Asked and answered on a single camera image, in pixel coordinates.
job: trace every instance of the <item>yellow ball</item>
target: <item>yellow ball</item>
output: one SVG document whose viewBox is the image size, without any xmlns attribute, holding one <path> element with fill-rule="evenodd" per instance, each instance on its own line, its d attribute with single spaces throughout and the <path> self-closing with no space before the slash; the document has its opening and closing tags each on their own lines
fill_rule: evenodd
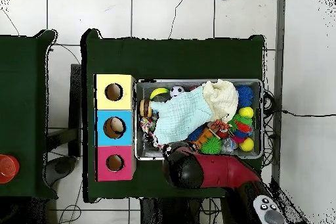
<svg viewBox="0 0 336 224">
<path fill-rule="evenodd" d="M 239 143 L 239 147 L 244 151 L 244 152 L 249 152 L 250 150 L 253 149 L 254 147 L 254 142 L 251 138 L 246 138 L 246 140 L 243 143 Z"/>
<path fill-rule="evenodd" d="M 253 117 L 253 109 L 251 107 L 243 107 L 239 109 L 239 115 L 251 119 Z"/>
</svg>

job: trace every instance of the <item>green table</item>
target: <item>green table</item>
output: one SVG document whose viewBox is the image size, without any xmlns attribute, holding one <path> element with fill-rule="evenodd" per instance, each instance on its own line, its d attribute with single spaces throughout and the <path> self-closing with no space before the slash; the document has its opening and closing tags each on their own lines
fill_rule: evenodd
<svg viewBox="0 0 336 224">
<path fill-rule="evenodd" d="M 137 161 L 131 181 L 96 182 L 94 74 L 131 74 L 136 79 L 249 78 L 263 80 L 261 35 L 249 39 L 199 40 L 102 39 L 89 29 L 81 39 L 85 200 L 125 197 L 221 197 L 224 189 L 176 189 L 162 173 L 162 161 Z M 261 172 L 261 158 L 248 160 Z"/>
<path fill-rule="evenodd" d="M 0 196 L 56 198 L 43 181 L 46 159 L 46 53 L 53 31 L 35 37 L 0 36 L 0 154 L 14 156 L 20 170 L 0 184 Z"/>
</svg>

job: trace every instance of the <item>metal tray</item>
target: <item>metal tray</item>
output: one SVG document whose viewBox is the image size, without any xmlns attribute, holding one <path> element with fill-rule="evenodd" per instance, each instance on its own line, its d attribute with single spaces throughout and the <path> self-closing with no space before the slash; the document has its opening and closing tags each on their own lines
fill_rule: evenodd
<svg viewBox="0 0 336 224">
<path fill-rule="evenodd" d="M 253 116 L 253 127 L 254 132 L 250 136 L 254 140 L 254 148 L 250 152 L 244 152 L 237 149 L 231 153 L 223 152 L 222 154 L 230 154 L 239 156 L 242 159 L 255 159 L 259 158 L 263 154 L 264 139 L 263 137 L 263 83 L 258 79 L 222 79 L 230 81 L 235 87 L 240 85 L 247 85 L 252 88 L 254 92 L 252 109 L 254 110 Z M 184 87 L 186 91 L 192 86 L 201 85 L 206 81 L 211 81 L 213 83 L 217 82 L 217 79 L 157 79 L 152 81 L 138 80 L 135 85 L 136 92 L 136 110 L 135 110 L 135 156 L 139 160 L 163 160 L 161 151 L 155 148 L 150 143 L 144 143 L 142 141 L 143 132 L 140 128 L 139 121 L 140 115 L 138 113 L 138 105 L 142 99 L 150 100 L 151 92 L 159 87 L 172 88 L 173 86 L 179 85 Z"/>
</svg>

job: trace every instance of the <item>orange cup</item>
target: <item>orange cup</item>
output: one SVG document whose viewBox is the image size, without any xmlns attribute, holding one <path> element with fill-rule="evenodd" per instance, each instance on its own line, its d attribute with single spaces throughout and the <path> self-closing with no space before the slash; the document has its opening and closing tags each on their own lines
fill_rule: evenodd
<svg viewBox="0 0 336 224">
<path fill-rule="evenodd" d="M 19 168 L 18 160 L 14 156 L 0 154 L 0 184 L 11 181 Z"/>
</svg>

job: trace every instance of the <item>pink block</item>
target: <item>pink block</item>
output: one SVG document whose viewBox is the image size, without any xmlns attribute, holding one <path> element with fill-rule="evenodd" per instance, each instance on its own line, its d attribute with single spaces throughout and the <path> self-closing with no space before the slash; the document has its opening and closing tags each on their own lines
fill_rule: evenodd
<svg viewBox="0 0 336 224">
<path fill-rule="evenodd" d="M 124 166 L 119 171 L 111 171 L 106 160 L 117 154 L 123 158 Z M 99 146 L 98 147 L 98 181 L 126 181 L 131 180 L 135 170 L 132 146 Z"/>
</svg>

